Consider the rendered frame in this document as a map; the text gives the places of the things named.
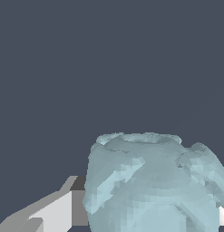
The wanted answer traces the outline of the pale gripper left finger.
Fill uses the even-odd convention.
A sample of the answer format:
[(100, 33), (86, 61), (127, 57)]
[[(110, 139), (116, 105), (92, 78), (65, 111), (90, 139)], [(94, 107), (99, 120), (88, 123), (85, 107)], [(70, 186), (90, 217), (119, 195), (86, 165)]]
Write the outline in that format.
[(72, 226), (87, 226), (85, 181), (85, 176), (70, 176), (60, 190), (7, 217), (0, 232), (67, 232)]

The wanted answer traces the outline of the pale blue lumpy object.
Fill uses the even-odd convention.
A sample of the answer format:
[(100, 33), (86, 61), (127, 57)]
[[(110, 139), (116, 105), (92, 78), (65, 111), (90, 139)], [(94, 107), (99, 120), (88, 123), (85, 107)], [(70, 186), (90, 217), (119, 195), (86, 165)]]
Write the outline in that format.
[(83, 206), (92, 232), (219, 232), (224, 167), (204, 144), (104, 134), (88, 160)]

